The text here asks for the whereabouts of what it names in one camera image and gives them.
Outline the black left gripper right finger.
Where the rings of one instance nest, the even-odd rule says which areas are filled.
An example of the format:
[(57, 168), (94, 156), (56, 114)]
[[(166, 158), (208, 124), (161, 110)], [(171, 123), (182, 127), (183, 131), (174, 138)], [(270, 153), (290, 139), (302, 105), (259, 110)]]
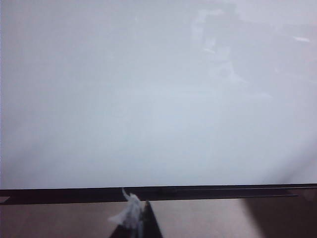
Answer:
[(142, 221), (143, 238), (163, 238), (155, 213), (149, 201), (145, 202)]

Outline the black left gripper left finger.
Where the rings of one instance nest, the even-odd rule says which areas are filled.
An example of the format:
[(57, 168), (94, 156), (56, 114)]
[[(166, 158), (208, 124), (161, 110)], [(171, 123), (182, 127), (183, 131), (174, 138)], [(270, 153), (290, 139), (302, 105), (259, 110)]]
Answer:
[(122, 225), (117, 225), (109, 238), (129, 238), (129, 229), (124, 228)]

